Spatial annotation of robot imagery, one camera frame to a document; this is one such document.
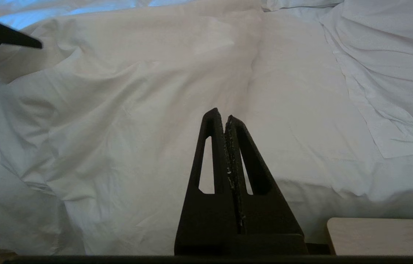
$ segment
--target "wooden surface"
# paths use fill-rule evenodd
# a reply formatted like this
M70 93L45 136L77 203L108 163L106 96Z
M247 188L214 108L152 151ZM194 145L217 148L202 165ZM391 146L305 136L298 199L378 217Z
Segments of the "wooden surface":
M413 256L413 220L332 218L327 229L337 255Z

